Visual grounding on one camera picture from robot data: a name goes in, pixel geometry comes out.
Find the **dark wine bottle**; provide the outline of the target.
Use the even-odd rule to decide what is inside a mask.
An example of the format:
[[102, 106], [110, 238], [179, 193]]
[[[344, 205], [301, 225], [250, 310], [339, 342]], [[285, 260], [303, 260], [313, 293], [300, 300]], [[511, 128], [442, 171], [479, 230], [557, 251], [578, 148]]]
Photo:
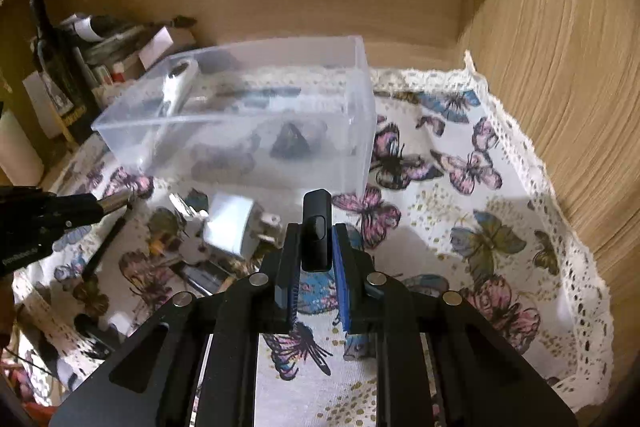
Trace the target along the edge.
[[44, 0], [30, 0], [29, 5], [37, 31], [35, 59], [63, 95], [56, 113], [65, 130], [82, 144], [92, 135], [91, 125], [100, 111], [78, 64], [75, 43], [66, 31], [51, 23]]

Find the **pink small box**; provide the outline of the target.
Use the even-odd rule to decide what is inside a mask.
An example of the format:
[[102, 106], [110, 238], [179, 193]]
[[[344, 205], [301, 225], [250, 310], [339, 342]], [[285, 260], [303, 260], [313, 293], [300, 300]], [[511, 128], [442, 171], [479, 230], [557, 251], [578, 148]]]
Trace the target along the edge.
[[163, 26], [142, 46], [138, 57], [143, 68], [149, 70], [164, 57], [192, 49], [195, 45], [195, 38], [189, 29]]

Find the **clear plastic storage box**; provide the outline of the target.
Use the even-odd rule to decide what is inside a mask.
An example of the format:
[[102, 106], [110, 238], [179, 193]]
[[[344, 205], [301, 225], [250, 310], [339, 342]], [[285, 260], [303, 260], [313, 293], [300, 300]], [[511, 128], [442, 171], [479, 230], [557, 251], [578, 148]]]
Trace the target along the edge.
[[[194, 58], [200, 75], [180, 112], [157, 116], [172, 65]], [[269, 155], [282, 124], [322, 121], [317, 155]], [[359, 36], [236, 42], [163, 58], [96, 118], [119, 165], [134, 173], [273, 190], [362, 194], [375, 103]]]

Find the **butterfly print lace cloth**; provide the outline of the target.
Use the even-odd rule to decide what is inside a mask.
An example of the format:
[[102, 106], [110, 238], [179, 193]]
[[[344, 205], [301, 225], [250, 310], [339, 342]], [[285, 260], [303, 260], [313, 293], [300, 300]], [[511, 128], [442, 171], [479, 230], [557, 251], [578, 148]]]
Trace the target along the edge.
[[[556, 205], [544, 165], [472, 66], [373, 76], [378, 127], [366, 189], [337, 193], [334, 217], [375, 266], [413, 291], [459, 293], [573, 410], [604, 400], [613, 372], [610, 295], [596, 262]], [[294, 190], [134, 176], [100, 138], [56, 181], [61, 194], [133, 187], [141, 202], [89, 283], [80, 271], [110, 228], [70, 233], [14, 283], [10, 355], [35, 399], [58, 404], [99, 366], [98, 346], [73, 328], [80, 312], [131, 335], [186, 283], [149, 251], [146, 224], [169, 195], [239, 193], [293, 219]], [[259, 343], [262, 426], [370, 426], [374, 361], [341, 329], [333, 277], [300, 279], [295, 331]]]

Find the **black pen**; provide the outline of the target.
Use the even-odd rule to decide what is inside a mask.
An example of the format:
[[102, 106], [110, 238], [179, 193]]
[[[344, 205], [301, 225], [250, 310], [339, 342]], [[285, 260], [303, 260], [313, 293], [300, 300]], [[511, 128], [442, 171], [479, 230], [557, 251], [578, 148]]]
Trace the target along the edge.
[[204, 297], [213, 296], [226, 291], [236, 277], [210, 261], [201, 261], [189, 265], [183, 260], [169, 263], [168, 267], [186, 285]]

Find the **silver key bunch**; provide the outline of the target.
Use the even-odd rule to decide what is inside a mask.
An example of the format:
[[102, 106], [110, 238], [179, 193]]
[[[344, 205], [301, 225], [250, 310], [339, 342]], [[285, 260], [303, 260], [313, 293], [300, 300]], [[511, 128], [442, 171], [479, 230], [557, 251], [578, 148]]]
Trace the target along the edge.
[[208, 260], [210, 247], [202, 236], [208, 196], [192, 188], [185, 198], [170, 194], [169, 204], [169, 207], [157, 207], [146, 224], [150, 253], [166, 263], [182, 261], [186, 265], [199, 265]]

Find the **white power plug adapter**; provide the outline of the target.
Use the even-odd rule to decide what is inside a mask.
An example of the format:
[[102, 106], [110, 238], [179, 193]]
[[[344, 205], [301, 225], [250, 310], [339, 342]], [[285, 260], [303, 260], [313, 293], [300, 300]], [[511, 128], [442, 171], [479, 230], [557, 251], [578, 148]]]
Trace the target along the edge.
[[278, 215], [255, 199], [217, 192], [209, 204], [202, 237], [216, 251], [248, 261], [262, 243], [281, 245], [283, 225]]

